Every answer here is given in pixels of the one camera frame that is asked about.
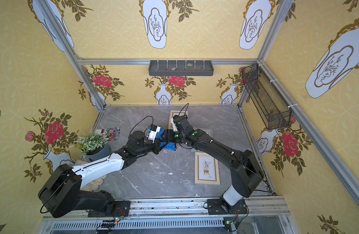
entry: picture frame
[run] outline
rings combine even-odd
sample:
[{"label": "picture frame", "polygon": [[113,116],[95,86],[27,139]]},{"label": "picture frame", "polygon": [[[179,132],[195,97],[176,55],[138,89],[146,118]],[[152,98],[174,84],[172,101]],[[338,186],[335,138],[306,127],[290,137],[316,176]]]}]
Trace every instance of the picture frame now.
[{"label": "picture frame", "polygon": [[220,185],[218,160],[204,152],[195,152],[195,183]]},{"label": "picture frame", "polygon": [[[194,130],[195,130],[195,129],[203,130],[203,131],[205,131],[205,133],[208,134],[210,137],[213,137],[212,129],[194,128]],[[192,148],[192,149],[191,149],[191,152],[202,152],[202,151],[196,150],[196,149]]]},{"label": "picture frame", "polygon": [[[180,112],[181,112],[180,110],[171,110],[170,111],[168,129],[173,129],[173,125],[170,120],[173,118],[173,116],[179,115]],[[186,114],[188,116],[188,111],[182,111],[181,115],[179,115],[179,116],[182,116],[184,114]]]}]

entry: white flowers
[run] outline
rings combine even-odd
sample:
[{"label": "white flowers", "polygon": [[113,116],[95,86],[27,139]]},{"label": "white flowers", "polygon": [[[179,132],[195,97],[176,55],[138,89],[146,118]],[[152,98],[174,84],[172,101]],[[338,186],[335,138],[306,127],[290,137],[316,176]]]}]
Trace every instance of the white flowers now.
[{"label": "white flowers", "polygon": [[80,137],[76,141],[75,147],[81,149],[81,157],[84,158],[86,154],[92,155],[105,146],[108,142],[107,137],[102,137],[95,132],[90,132],[87,136]]}]

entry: blue cloth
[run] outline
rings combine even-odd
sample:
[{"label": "blue cloth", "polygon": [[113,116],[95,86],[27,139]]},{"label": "blue cloth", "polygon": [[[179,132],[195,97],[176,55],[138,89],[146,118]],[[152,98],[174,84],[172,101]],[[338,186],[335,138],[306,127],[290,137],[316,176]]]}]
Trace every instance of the blue cloth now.
[{"label": "blue cloth", "polygon": [[[161,127],[161,126],[159,126],[159,127],[160,127],[160,131],[156,134],[156,138],[162,140],[161,135],[164,133],[165,129],[164,129],[163,127]],[[175,143],[169,142],[169,143],[164,147],[164,149],[169,149],[169,150],[171,150],[171,151],[176,151]]]}]

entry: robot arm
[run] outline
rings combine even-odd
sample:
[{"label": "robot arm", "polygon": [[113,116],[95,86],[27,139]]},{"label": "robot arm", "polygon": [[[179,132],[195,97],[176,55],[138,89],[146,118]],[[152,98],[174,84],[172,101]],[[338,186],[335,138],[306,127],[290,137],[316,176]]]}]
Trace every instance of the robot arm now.
[{"label": "robot arm", "polygon": [[113,171],[122,170],[148,152],[158,154],[161,142],[184,143],[206,152],[226,165],[231,171],[232,185],[219,199],[225,213],[233,213],[235,204],[249,197],[261,182],[264,174],[252,152],[241,152],[214,140],[200,129],[194,130],[187,116],[174,116],[173,128],[167,129],[159,140],[160,127],[151,126],[149,138],[144,132],[135,131],[121,149],[110,156],[81,166],[60,165],[38,194],[43,206],[52,216],[59,218],[71,210],[90,209],[105,214],[115,212],[115,201],[106,191],[81,191],[84,185]]}]

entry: wire basket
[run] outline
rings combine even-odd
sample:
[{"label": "wire basket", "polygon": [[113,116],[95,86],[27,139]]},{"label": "wire basket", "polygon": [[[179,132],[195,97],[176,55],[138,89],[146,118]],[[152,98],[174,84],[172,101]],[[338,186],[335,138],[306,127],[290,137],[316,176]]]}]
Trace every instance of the wire basket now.
[{"label": "wire basket", "polygon": [[256,106],[261,119],[269,131],[288,127],[291,110],[280,93],[269,82],[257,64],[242,70],[242,78],[249,97]]}]

